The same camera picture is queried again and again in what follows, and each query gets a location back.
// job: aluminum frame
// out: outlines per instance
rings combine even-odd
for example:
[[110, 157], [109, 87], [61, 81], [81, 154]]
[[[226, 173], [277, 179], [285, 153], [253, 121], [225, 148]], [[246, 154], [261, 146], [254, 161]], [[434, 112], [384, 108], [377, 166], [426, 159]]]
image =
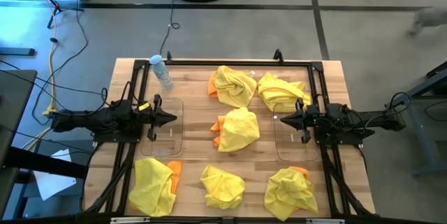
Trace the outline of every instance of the aluminum frame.
[[[326, 87], [325, 76], [323, 64], [321, 61], [284, 61], [283, 56], [279, 50], [275, 52], [274, 60], [271, 61], [246, 61], [246, 60], [173, 60], [170, 53], [168, 53], [168, 60], [165, 61], [167, 66], [285, 66], [285, 67], [302, 67], [306, 68], [308, 71], [308, 78], [311, 88], [312, 103], [319, 107], [317, 95], [323, 97], [323, 104], [326, 106], [329, 103], [328, 89]], [[149, 70], [149, 62], [147, 60], [136, 60], [133, 66], [132, 74], [132, 87], [135, 87], [136, 76], [138, 71], [143, 68], [143, 79], [142, 86], [140, 89], [139, 100], [144, 99], [145, 86], [147, 83], [147, 77]], [[314, 74], [318, 75], [319, 84], [321, 86], [321, 94], [317, 94], [316, 82]], [[317, 143], [321, 142], [321, 135], [318, 134], [318, 127], [314, 128], [314, 139]], [[420, 221], [410, 221], [402, 219], [393, 218], [383, 218], [376, 214], [371, 214], [362, 207], [361, 203], [353, 195], [349, 187], [344, 182], [343, 171], [342, 171], [342, 161], [339, 155], [338, 144], [334, 142], [330, 146], [320, 144], [320, 151], [323, 163], [323, 172], [325, 176], [325, 185], [328, 193], [328, 203], [330, 208], [330, 218], [288, 218], [286, 221], [281, 222], [276, 218], [242, 218], [242, 217], [191, 217], [191, 216], [165, 216], [158, 218], [151, 217], [132, 217], [124, 216], [124, 210], [126, 206], [127, 193], [129, 191], [129, 180], [131, 173], [131, 165], [129, 166], [129, 160], [133, 162], [133, 155], [135, 153], [135, 144], [130, 144], [129, 152], [127, 153], [126, 160], [121, 164], [122, 151], [124, 149], [124, 144], [118, 144], [117, 155], [115, 156], [115, 165], [113, 169], [113, 174], [123, 175], [123, 168], [127, 163], [127, 170], [125, 170], [124, 183], [122, 186], [122, 194], [119, 201], [119, 206], [116, 211], [112, 211], [112, 199], [113, 193], [115, 192], [115, 187], [108, 188], [111, 181], [105, 191], [113, 191], [112, 194], [107, 198], [107, 204], [104, 213], [99, 213], [101, 207], [98, 205], [94, 208], [94, 211], [89, 211], [91, 207], [85, 212], [70, 215], [70, 216], [57, 216], [49, 218], [34, 218], [34, 219], [17, 219], [13, 221], [1, 221], [0, 223], [118, 223], [117, 220], [122, 219], [124, 222], [128, 218], [129, 221], [135, 218], [144, 219], [144, 222], [150, 223], [219, 223], [219, 224], [233, 224], [233, 223], [408, 223], [408, 224], [419, 224], [427, 223]], [[329, 158], [328, 148], [332, 149], [334, 163]], [[120, 177], [113, 177], [114, 180], [119, 181]], [[332, 184], [332, 179], [334, 179], [338, 186], [340, 187], [341, 198], [342, 198], [342, 209], [340, 212], [335, 203], [335, 194]], [[353, 207], [357, 212], [357, 215], [351, 214], [350, 207]]]

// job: concrete floor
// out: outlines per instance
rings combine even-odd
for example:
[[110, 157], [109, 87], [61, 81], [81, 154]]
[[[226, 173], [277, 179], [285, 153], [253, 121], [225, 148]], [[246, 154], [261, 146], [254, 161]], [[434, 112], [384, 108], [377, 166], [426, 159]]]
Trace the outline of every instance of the concrete floor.
[[[446, 0], [318, 0], [324, 6], [432, 6]], [[91, 0], [90, 3], [170, 3], [170, 0]], [[311, 0], [220, 0], [217, 4], [311, 5]], [[1, 56], [20, 68], [32, 68], [40, 77], [49, 75], [47, 8], [0, 7], [0, 44], [33, 47], [34, 57]], [[174, 57], [269, 59], [280, 48], [287, 59], [321, 59], [320, 42], [312, 10], [179, 9], [165, 50]], [[86, 9], [80, 13], [89, 45], [57, 77], [57, 84], [100, 91], [108, 87], [117, 57], [150, 57], [158, 53], [165, 36], [168, 9]], [[427, 71], [446, 60], [447, 27], [425, 30], [420, 37], [404, 36], [412, 12], [321, 11], [329, 57], [341, 60], [351, 104], [357, 110], [380, 110], [397, 91], [421, 81]], [[59, 47], [54, 66], [84, 44], [75, 12], [57, 17]], [[31, 117], [34, 89], [19, 130], [41, 132]], [[101, 102], [88, 94], [57, 90], [57, 98], [72, 110], [96, 108]], [[43, 96], [38, 112], [48, 104]], [[48, 135], [54, 139], [88, 139], [88, 132]], [[14, 145], [27, 138], [17, 136]], [[445, 223], [447, 176], [431, 174], [413, 178], [411, 171], [423, 164], [419, 144], [411, 128], [398, 133], [378, 130], [365, 141], [369, 182], [378, 214], [391, 218]]]

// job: wooden table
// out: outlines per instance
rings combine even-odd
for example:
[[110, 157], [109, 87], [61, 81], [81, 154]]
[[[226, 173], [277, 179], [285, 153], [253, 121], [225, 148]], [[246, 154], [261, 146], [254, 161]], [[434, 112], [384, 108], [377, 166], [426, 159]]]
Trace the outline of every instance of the wooden table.
[[[110, 83], [108, 100], [117, 100], [121, 96], [124, 85], [131, 79], [133, 62], [135, 59], [117, 59], [112, 80]], [[323, 61], [324, 73], [331, 103], [341, 103], [350, 106], [349, 95], [344, 80], [342, 64], [340, 61]], [[300, 67], [232, 67], [247, 73], [254, 71], [253, 78], [258, 81], [266, 72], [278, 75], [288, 82], [306, 82], [310, 91], [306, 68]], [[262, 99], [255, 92], [248, 108], [255, 112], [261, 137], [248, 147], [232, 153], [219, 153], [212, 145], [215, 133], [210, 127], [216, 122], [217, 116], [225, 115], [232, 107], [220, 103], [216, 98], [207, 95], [207, 82], [217, 66], [169, 66], [171, 78], [174, 82], [172, 91], [163, 91], [159, 81], [150, 71], [147, 81], [145, 99], [152, 101], [154, 94], [161, 94], [162, 108], [170, 111], [170, 104], [183, 102], [183, 143], [180, 141], [167, 143], [170, 150], [181, 150], [175, 156], [157, 158], [163, 163], [171, 160], [183, 160], [182, 178], [177, 188], [177, 200], [171, 216], [238, 216], [238, 217], [273, 217], [264, 208], [264, 194], [268, 178], [282, 168], [294, 165], [310, 171], [310, 180], [314, 185], [314, 195], [318, 204], [319, 213], [299, 210], [291, 217], [329, 217], [328, 196], [326, 193], [323, 166], [320, 151], [314, 141], [301, 144], [300, 133], [291, 128], [282, 128], [274, 112], [269, 111]], [[320, 89], [318, 76], [315, 75], [317, 89]], [[149, 140], [143, 133], [142, 142], [135, 151], [135, 160], [149, 157], [147, 146]], [[369, 189], [365, 164], [360, 152], [352, 146], [339, 146], [342, 157], [342, 167], [346, 183], [366, 209], [374, 212], [374, 205]], [[89, 174], [85, 184], [85, 208], [91, 206], [101, 194], [110, 180], [115, 160], [117, 144], [106, 143], [91, 160]], [[200, 182], [200, 175], [207, 164], [242, 177], [246, 184], [241, 205], [236, 209], [221, 210], [207, 207], [204, 196], [205, 188]], [[129, 190], [134, 186], [132, 171]], [[341, 200], [338, 186], [334, 186], [337, 206], [341, 209]], [[114, 208], [118, 205], [121, 191], [121, 182], [117, 186]], [[126, 204], [126, 215], [144, 215], [137, 209]]]

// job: crumpled towel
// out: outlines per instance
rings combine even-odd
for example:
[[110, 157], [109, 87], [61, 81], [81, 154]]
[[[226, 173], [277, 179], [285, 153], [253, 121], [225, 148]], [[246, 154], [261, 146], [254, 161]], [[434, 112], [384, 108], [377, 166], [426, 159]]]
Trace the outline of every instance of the crumpled towel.
[[318, 207], [309, 172], [300, 167], [281, 169], [268, 179], [264, 206], [279, 220], [285, 221], [295, 210], [307, 209], [315, 214]]
[[207, 190], [205, 195], [207, 206], [234, 209], [241, 203], [245, 183], [239, 176], [207, 165], [200, 181]]
[[131, 206], [152, 217], [170, 214], [181, 173], [181, 161], [166, 166], [155, 158], [137, 160], [135, 186], [129, 194]]
[[258, 85], [259, 96], [272, 112], [295, 112], [298, 98], [302, 98], [305, 105], [312, 103], [311, 95], [304, 92], [304, 82], [289, 83], [266, 73]]
[[208, 95], [221, 103], [234, 107], [246, 107], [256, 90], [256, 81], [242, 71], [220, 66], [208, 81]]
[[210, 130], [220, 132], [220, 136], [213, 139], [213, 144], [221, 152], [237, 151], [259, 138], [256, 114], [246, 107], [233, 109], [226, 116], [218, 116], [217, 123]]

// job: water bottle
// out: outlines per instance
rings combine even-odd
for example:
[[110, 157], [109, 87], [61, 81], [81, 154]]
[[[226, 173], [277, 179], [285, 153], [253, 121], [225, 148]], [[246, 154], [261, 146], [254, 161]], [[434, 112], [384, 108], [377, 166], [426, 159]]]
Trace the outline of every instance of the water bottle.
[[152, 65], [152, 70], [154, 71], [155, 76], [160, 81], [161, 87], [165, 90], [172, 89], [174, 84], [169, 76], [168, 68], [161, 60], [161, 55], [152, 56], [149, 62]]

